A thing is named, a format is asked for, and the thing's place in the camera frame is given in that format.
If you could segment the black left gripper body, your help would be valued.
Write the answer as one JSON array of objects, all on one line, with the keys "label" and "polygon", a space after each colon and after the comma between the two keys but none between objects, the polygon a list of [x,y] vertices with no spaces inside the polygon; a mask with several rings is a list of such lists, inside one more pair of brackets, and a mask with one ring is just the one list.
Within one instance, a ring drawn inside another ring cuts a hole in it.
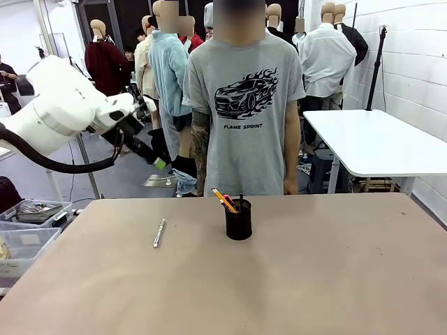
[{"label": "black left gripper body", "polygon": [[137,138],[137,134],[143,129],[143,125],[135,117],[122,119],[115,127],[101,135],[110,144],[119,143],[120,134],[124,134],[124,145],[132,152],[144,158],[148,163],[156,161],[155,151],[145,142]]}]

